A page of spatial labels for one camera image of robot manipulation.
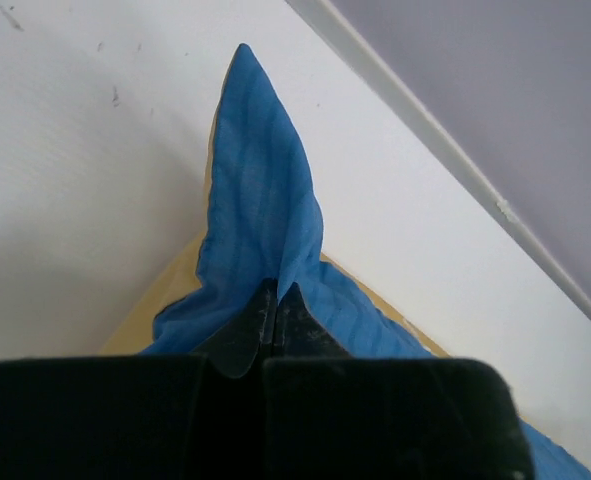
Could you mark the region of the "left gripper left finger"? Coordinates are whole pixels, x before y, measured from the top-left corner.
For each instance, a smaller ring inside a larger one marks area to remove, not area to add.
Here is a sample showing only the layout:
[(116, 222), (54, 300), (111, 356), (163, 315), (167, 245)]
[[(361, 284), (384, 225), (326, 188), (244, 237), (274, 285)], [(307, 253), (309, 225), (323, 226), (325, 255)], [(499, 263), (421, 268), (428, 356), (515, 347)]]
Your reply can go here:
[(193, 352), (0, 362), (0, 479), (261, 479), (276, 284)]

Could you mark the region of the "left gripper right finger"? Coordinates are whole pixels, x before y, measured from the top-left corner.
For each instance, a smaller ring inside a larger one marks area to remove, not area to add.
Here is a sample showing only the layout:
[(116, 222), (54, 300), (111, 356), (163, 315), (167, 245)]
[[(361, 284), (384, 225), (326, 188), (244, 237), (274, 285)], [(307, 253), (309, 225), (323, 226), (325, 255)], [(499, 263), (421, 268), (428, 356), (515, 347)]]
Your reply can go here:
[(280, 301), (262, 368), (268, 479), (529, 479), (508, 386), (472, 359), (358, 359)]

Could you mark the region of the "yellow pillowcase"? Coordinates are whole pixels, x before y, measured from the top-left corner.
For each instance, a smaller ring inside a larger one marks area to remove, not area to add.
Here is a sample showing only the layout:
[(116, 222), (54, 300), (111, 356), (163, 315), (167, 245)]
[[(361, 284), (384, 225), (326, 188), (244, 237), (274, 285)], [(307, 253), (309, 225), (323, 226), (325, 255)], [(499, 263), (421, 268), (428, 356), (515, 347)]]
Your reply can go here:
[[(304, 148), (247, 45), (229, 65), (212, 133), (200, 285), (157, 314), (152, 343), (138, 355), (193, 352), (271, 279), (277, 309), (298, 287), (309, 313), (352, 357), (439, 358), (322, 259), (323, 219)], [(590, 477), (563, 447), (519, 421), (533, 461), (529, 479)]]

